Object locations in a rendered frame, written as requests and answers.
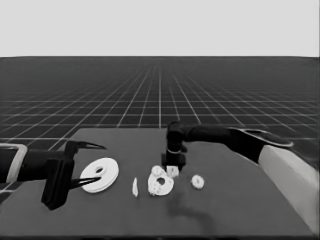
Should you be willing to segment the large thick white disc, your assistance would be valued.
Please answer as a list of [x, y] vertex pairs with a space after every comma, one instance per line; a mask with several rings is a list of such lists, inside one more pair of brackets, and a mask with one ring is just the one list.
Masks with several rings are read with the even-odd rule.
[[119, 175], [119, 165], [113, 158], [100, 158], [87, 165], [81, 172], [82, 179], [91, 182], [82, 186], [87, 193], [99, 193], [109, 188]]

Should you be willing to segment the white round carrier with pins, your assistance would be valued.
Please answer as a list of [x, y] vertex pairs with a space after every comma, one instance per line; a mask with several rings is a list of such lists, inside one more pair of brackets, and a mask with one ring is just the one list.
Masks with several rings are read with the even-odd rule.
[[161, 184], [161, 192], [158, 195], [155, 196], [165, 196], [168, 195], [173, 187], [174, 187], [174, 180], [165, 174], [162, 174], [159, 177], [155, 177], [152, 173], [149, 175], [148, 178], [148, 185], [151, 184], [152, 182], [158, 181]]

